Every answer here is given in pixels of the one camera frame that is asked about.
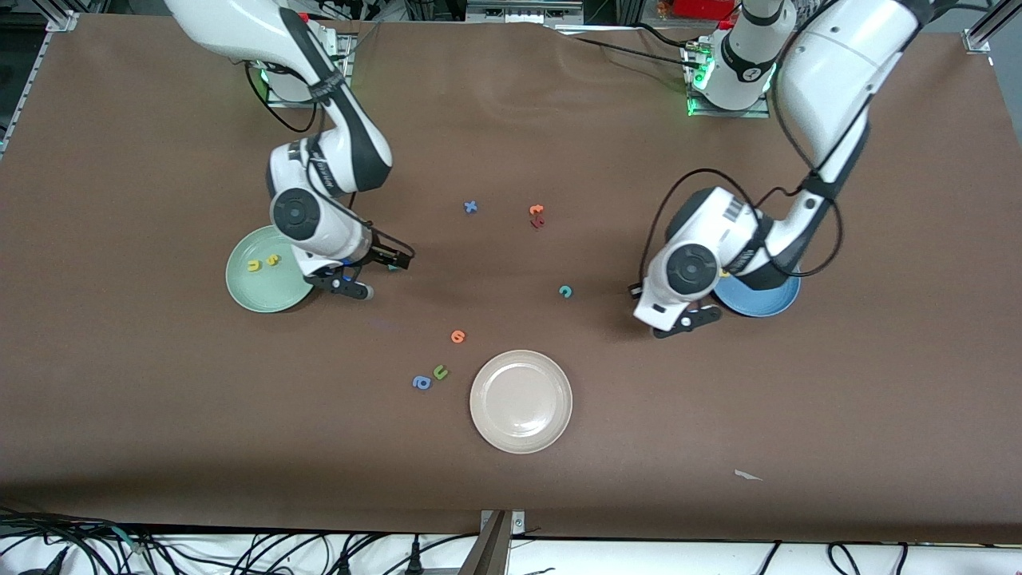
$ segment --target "metal frame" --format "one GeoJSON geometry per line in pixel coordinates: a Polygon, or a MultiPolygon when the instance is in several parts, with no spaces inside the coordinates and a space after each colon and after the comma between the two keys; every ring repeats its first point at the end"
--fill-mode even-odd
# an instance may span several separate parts
{"type": "Polygon", "coordinates": [[[557,29],[585,23],[582,0],[468,0],[466,22],[530,21],[557,29]]]}
{"type": "Polygon", "coordinates": [[[36,56],[36,61],[32,63],[32,71],[29,73],[29,80],[25,83],[21,95],[17,98],[17,105],[14,107],[14,113],[10,116],[10,124],[7,126],[7,131],[4,132],[3,139],[0,140],[0,159],[3,159],[3,154],[7,151],[7,142],[14,135],[17,121],[21,116],[21,109],[25,107],[26,100],[29,99],[29,91],[32,90],[32,85],[36,82],[36,75],[39,73],[39,67],[43,64],[43,56],[46,55],[46,50],[49,49],[50,40],[52,39],[53,33],[48,32],[46,38],[43,39],[43,45],[39,47],[39,54],[36,56]]]}
{"type": "Polygon", "coordinates": [[[104,12],[109,0],[32,0],[49,23],[47,32],[69,32],[75,29],[79,12],[104,12]]]}
{"type": "Polygon", "coordinates": [[[982,54],[990,51],[989,40],[1004,30],[1008,22],[1022,9],[1022,0],[1001,0],[979,18],[972,28],[962,33],[962,42],[970,53],[982,54]]]}
{"type": "MultiPolygon", "coordinates": [[[[327,55],[343,56],[337,63],[344,75],[344,82],[352,85],[352,76],[355,74],[355,55],[359,46],[359,33],[337,32],[330,28],[323,28],[319,35],[320,42],[327,55]]],[[[265,67],[262,62],[256,62],[253,67],[265,67]]],[[[271,107],[312,107],[312,103],[294,102],[282,99],[273,91],[273,83],[268,82],[267,105],[271,107]]]]}
{"type": "Polygon", "coordinates": [[[514,512],[491,512],[486,525],[468,552],[458,575],[504,575],[511,549],[514,512]]]}

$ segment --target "green plate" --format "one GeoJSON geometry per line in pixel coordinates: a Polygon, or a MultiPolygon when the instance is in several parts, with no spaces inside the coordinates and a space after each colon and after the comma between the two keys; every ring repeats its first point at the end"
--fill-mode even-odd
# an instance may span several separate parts
{"type": "Polygon", "coordinates": [[[259,314],[284,312],[313,290],[294,260],[291,242],[275,226],[261,227],[238,242],[227,259],[226,276],[234,301],[259,314]],[[274,253],[280,261],[271,266],[266,259],[274,253]],[[249,259],[260,260],[259,271],[248,271],[249,259]]]}

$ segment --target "beige plate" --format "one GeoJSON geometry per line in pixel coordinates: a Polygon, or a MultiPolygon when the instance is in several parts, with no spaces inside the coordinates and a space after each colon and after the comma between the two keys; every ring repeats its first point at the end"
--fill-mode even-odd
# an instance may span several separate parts
{"type": "Polygon", "coordinates": [[[504,352],[479,370],[469,396],[482,438],[508,453],[550,447],[571,419],[571,386],[553,360],[528,350],[504,352]]]}

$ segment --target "brown tablecloth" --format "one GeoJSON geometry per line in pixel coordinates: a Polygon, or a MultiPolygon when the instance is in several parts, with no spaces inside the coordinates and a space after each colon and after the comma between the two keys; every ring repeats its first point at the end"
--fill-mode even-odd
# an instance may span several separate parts
{"type": "Polygon", "coordinates": [[[531,25],[383,25],[356,61],[394,157],[356,207],[419,257],[364,272],[372,301],[260,316],[224,265],[269,223],[292,134],[170,18],[54,38],[0,161],[0,493],[141,522],[461,531],[519,508],[553,535],[1022,536],[1019,145],[957,37],[921,37],[877,97],[844,249],[795,305],[665,341],[626,295],[656,205],[703,165],[794,186],[775,122],[687,116],[671,64],[531,25]],[[516,348],[574,393],[527,457],[468,414],[516,348]]]}

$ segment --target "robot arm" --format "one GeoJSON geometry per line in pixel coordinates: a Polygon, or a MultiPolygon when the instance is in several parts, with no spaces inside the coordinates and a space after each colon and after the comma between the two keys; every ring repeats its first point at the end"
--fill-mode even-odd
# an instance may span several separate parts
{"type": "Polygon", "coordinates": [[[723,109],[751,106],[765,90],[794,28],[792,0],[744,0],[735,27],[710,35],[711,68],[694,87],[723,109]]]}
{"type": "Polygon", "coordinates": [[[390,173],[390,147],[301,17],[272,0],[168,0],[167,7],[192,40],[212,52],[263,60],[293,69],[336,128],[311,149],[330,195],[375,189],[390,173]]]}
{"type": "Polygon", "coordinates": [[[185,33],[208,50],[284,65],[309,84],[335,128],[270,154],[270,217],[290,238],[308,282],[356,299],[372,297],[371,287],[355,280],[361,267],[379,261],[407,268],[412,255],[384,245],[380,232],[335,199],[379,187],[392,164],[386,139],[343,73],[306,20],[272,0],[167,0],[167,6],[185,33]],[[345,276],[345,268],[355,276],[345,276]]]}
{"type": "Polygon", "coordinates": [[[837,0],[798,37],[784,62],[780,102],[809,143],[816,165],[784,220],[723,188],[696,192],[650,260],[635,317],[670,331],[727,270],[754,290],[784,283],[863,149],[873,94],[929,21],[925,0],[837,0]]]}

